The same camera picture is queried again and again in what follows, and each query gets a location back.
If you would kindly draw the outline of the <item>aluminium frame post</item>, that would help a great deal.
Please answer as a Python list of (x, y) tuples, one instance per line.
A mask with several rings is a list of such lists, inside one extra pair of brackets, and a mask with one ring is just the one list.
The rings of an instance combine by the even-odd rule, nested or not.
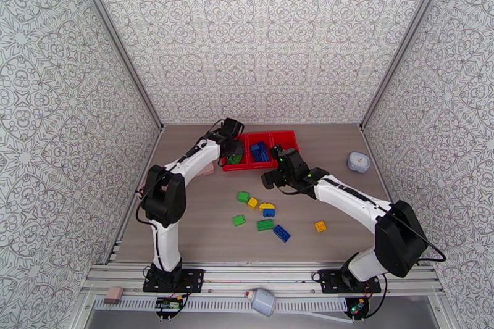
[(408, 26), (405, 28), (402, 39), (398, 44), (398, 47), (392, 55), (390, 63), (372, 97), (372, 100), (365, 111), (360, 123), (359, 130), (361, 133), (365, 132), (367, 125), (369, 124), (373, 113), (377, 109), (383, 95), (385, 94), (387, 87), (389, 86), (391, 79), (395, 76), (396, 71), (400, 67), (400, 64), (405, 58), (405, 55), (409, 48), (412, 46), (416, 35), (418, 34), (421, 25), (424, 23), (425, 18), (430, 12), (431, 7), (435, 0), (420, 0), (414, 11), (413, 17), (411, 18)]
[(109, 38), (109, 41), (113, 45), (126, 73), (132, 79), (133, 85), (140, 95), (140, 98), (143, 101), (145, 107), (147, 108), (148, 113), (156, 124), (157, 129), (161, 132), (164, 129), (164, 124), (162, 123), (158, 111), (156, 110), (156, 107), (154, 106), (147, 90), (144, 87), (143, 82), (141, 81), (133, 60), (126, 49), (125, 44), (119, 35), (119, 32), (117, 31), (116, 25), (104, 0), (89, 0), (89, 2), (94, 10), (94, 13), (101, 22), (103, 29)]

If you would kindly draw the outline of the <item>aluminium table edge rail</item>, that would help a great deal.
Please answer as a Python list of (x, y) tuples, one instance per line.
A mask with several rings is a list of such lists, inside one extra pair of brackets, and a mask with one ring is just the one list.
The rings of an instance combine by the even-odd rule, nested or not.
[(381, 185), (383, 187), (383, 190), (385, 192), (385, 195), (386, 195), (386, 197), (387, 197), (387, 199), (389, 201), (392, 201), (393, 198), (392, 198), (392, 196), (390, 194), (390, 190), (388, 189), (388, 186), (386, 184), (386, 181), (385, 181), (385, 179), (384, 179), (384, 177), (382, 175), (382, 171), (380, 169), (379, 162), (378, 162), (377, 157), (376, 157), (376, 155), (374, 153), (374, 150), (373, 150), (373, 148), (372, 148), (372, 146), (371, 146), (371, 144), (370, 144), (370, 142), (368, 140), (368, 137), (365, 134), (364, 128), (363, 128), (363, 126), (361, 124), (359, 124), (358, 125), (358, 129), (359, 129), (359, 132), (361, 134), (362, 140), (363, 140), (364, 144), (366, 145), (366, 149), (367, 149), (368, 154), (369, 154), (369, 157), (370, 157), (370, 159), (372, 161), (372, 165), (375, 168), (375, 171), (376, 171), (377, 176), (379, 178), (379, 181), (380, 181), (380, 183), (381, 183)]
[[(149, 154), (147, 163), (143, 168), (141, 177), (138, 180), (138, 185), (137, 185), (136, 189), (139, 189), (139, 187), (141, 185), (145, 184), (148, 170), (151, 168), (154, 156), (155, 156), (156, 151), (160, 145), (161, 138), (162, 138), (164, 131), (165, 131), (165, 126), (163, 125), (156, 136), (156, 140), (155, 140), (154, 145), (153, 145), (151, 152)], [(107, 259), (104, 262), (105, 264), (108, 264), (110, 262), (115, 261), (117, 254), (119, 253), (122, 240), (124, 239), (125, 232), (127, 231), (128, 225), (138, 223), (138, 221), (136, 219), (136, 214), (138, 213), (139, 208), (140, 208), (140, 197), (139, 197), (138, 193), (134, 193), (133, 196), (131, 197), (131, 201), (128, 204), (127, 209), (124, 213), (123, 219), (120, 221), (120, 225), (118, 227), (118, 232), (115, 235), (114, 242), (107, 252)]]

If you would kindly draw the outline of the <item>red three-compartment bin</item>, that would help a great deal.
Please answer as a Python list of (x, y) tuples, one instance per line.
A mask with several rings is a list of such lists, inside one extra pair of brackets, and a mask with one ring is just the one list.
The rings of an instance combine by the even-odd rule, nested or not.
[[(251, 169), (274, 169), (277, 167), (277, 162), (270, 156), (270, 149), (275, 145), (281, 145), (283, 150), (295, 148), (299, 150), (296, 134), (293, 130), (281, 131), (260, 131), (254, 133), (244, 133), (240, 136), (245, 148), (245, 163), (238, 165), (225, 165), (222, 167), (224, 172), (251, 170)], [(250, 155), (250, 146), (263, 141), (267, 146), (267, 154), (269, 162), (254, 162)]]

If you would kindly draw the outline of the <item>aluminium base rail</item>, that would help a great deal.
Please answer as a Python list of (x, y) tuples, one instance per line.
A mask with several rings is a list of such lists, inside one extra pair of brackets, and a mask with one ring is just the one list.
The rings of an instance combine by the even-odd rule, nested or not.
[[(339, 264), (315, 262), (286, 263), (185, 263), (186, 269), (202, 269), (203, 296), (240, 297), (258, 287), (280, 297), (321, 296), (322, 288), (316, 273), (321, 269), (337, 269)], [(126, 293), (141, 294), (147, 266), (135, 262), (112, 262), (94, 265), (82, 284), (84, 293), (104, 293), (120, 287)], [(404, 278), (387, 274), (376, 277), (387, 296), (434, 296), (445, 293), (432, 266), (416, 266)]]

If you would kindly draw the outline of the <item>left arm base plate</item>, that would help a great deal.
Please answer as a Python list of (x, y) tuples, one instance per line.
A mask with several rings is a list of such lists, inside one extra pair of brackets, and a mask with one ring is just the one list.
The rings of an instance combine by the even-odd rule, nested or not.
[(149, 269), (144, 278), (144, 293), (200, 293), (204, 270), (181, 269), (179, 272), (163, 272)]

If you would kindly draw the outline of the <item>pink eraser block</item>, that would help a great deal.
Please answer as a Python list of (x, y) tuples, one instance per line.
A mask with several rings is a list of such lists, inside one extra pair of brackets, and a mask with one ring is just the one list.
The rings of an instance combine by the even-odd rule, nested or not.
[(110, 287), (104, 297), (104, 303), (115, 305), (121, 301), (124, 289), (121, 287)]

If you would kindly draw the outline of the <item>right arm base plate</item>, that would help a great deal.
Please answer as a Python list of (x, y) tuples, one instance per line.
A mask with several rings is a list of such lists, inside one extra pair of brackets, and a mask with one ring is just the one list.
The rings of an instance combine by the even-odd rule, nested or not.
[(324, 294), (371, 294), (381, 293), (382, 288), (377, 277), (359, 281), (348, 271), (339, 269), (318, 270), (319, 283)]

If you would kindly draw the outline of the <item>white blue small container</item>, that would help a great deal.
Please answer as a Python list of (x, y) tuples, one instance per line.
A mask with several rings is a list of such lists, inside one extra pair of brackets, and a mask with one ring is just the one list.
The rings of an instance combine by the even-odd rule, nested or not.
[(366, 154), (352, 151), (348, 155), (347, 167), (358, 173), (366, 173), (371, 167), (371, 159)]

